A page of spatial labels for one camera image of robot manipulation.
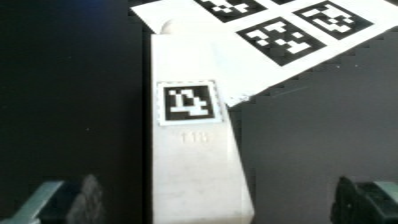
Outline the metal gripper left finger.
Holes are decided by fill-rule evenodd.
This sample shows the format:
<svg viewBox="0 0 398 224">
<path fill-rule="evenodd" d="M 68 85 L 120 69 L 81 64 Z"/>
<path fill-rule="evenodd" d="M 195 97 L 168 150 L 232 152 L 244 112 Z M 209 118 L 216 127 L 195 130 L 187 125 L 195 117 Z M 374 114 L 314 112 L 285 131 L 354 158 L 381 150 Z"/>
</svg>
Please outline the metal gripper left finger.
<svg viewBox="0 0 398 224">
<path fill-rule="evenodd" d="M 104 189 L 97 176 L 47 181 L 6 224 L 106 224 Z"/>
</svg>

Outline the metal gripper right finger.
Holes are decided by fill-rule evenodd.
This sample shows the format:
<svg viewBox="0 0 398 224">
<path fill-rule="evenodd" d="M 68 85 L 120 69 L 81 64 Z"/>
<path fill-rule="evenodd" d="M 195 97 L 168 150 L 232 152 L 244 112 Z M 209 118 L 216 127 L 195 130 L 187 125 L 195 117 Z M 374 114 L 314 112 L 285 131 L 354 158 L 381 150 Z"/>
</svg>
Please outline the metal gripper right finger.
<svg viewBox="0 0 398 224">
<path fill-rule="evenodd" d="M 398 224 L 398 183 L 340 178 L 331 208 L 333 224 Z"/>
</svg>

